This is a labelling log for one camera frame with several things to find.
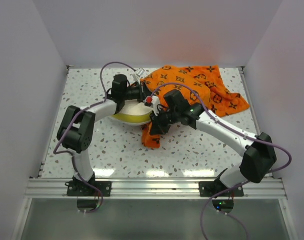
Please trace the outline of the cream pillow yellow edge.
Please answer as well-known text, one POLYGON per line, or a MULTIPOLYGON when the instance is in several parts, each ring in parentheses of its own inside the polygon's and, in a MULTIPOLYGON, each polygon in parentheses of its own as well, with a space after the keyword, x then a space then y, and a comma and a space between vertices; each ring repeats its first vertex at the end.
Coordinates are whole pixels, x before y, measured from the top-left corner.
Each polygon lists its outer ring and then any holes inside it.
POLYGON ((124 107, 114 115, 109 116, 111 120, 118 121, 123 124, 139 126, 150 122, 150 113, 152 107, 145 106, 143 102, 125 101, 124 107))

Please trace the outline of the orange patterned pillowcase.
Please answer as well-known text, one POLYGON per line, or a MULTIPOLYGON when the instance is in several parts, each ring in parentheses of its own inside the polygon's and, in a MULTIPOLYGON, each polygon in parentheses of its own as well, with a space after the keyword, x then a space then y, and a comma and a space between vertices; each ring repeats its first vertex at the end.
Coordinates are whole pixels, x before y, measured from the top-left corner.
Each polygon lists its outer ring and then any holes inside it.
POLYGON ((164 107, 167 107, 164 95, 174 89, 179 90, 190 104, 199 102, 194 93, 178 85, 182 83, 195 91, 205 106, 219 117, 237 114, 249 108, 248 102, 241 94, 232 93, 225 87, 217 65, 186 67, 165 65, 140 79, 140 82, 145 83, 151 92, 162 84, 173 83, 156 91, 160 104, 164 107))

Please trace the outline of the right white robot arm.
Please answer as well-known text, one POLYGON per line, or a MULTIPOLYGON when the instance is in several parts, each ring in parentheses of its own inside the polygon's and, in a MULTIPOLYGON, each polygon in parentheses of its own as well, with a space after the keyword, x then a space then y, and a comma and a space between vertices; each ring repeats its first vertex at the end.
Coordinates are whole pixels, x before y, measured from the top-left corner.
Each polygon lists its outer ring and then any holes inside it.
POLYGON ((206 190, 212 195, 226 196, 232 191, 233 186, 245 181, 261 182, 276 162, 276 154, 269 135, 256 135, 223 121, 210 113, 203 103, 189 103, 176 89, 166 93, 164 99, 166 107, 161 106, 157 96, 146 97, 145 104, 153 107, 150 114, 151 135, 165 134, 171 125, 181 123, 215 137, 242 158, 240 163, 224 169, 206 186, 206 190))

